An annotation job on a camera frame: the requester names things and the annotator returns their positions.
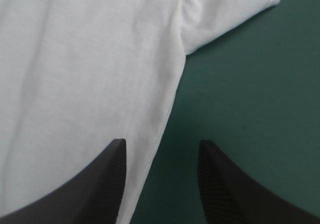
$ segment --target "white t-shirt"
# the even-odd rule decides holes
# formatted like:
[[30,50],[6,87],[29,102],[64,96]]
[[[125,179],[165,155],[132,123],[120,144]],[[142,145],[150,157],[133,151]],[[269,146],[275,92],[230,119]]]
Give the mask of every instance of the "white t-shirt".
[[279,1],[0,0],[0,216],[124,138],[128,224],[186,55]]

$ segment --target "dark green surface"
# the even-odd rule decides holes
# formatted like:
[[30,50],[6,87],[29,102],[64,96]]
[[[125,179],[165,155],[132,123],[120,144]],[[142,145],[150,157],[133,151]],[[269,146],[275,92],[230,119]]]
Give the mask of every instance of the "dark green surface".
[[320,0],[282,0],[187,57],[131,224],[205,224],[201,139],[320,216]]

